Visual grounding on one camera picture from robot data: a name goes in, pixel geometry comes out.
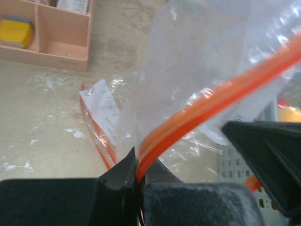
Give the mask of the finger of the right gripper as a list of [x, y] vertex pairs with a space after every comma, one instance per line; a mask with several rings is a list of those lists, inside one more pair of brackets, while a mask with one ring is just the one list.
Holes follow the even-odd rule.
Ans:
[[279, 211], [301, 217], [301, 125], [229, 121], [222, 132], [245, 159]]

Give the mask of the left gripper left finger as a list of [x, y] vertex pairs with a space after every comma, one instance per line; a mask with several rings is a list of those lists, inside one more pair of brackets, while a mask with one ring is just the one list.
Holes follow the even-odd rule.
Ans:
[[0, 183], [3, 226], [135, 226], [135, 152], [98, 178]]

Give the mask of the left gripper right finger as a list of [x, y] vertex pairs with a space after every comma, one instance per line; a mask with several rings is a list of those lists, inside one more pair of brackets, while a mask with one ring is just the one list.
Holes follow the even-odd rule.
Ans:
[[146, 226], [262, 226], [252, 192], [234, 183], [184, 183], [156, 160], [141, 179]]

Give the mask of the clear orange-zip bag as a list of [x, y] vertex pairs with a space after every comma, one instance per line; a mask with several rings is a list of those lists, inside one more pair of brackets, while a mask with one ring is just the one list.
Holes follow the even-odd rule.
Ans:
[[[268, 59], [301, 31], [298, 0], [171, 0], [155, 16], [139, 81], [118, 122], [122, 160], [174, 113]], [[281, 73], [263, 88], [184, 134], [159, 159], [185, 182], [217, 182], [231, 148], [221, 127], [254, 121], [293, 77]]]

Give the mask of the yellow peach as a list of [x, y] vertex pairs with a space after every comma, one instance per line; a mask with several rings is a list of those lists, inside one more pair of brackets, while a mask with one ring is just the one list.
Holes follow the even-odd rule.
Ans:
[[301, 122], [301, 110], [292, 106], [278, 106], [278, 121]]

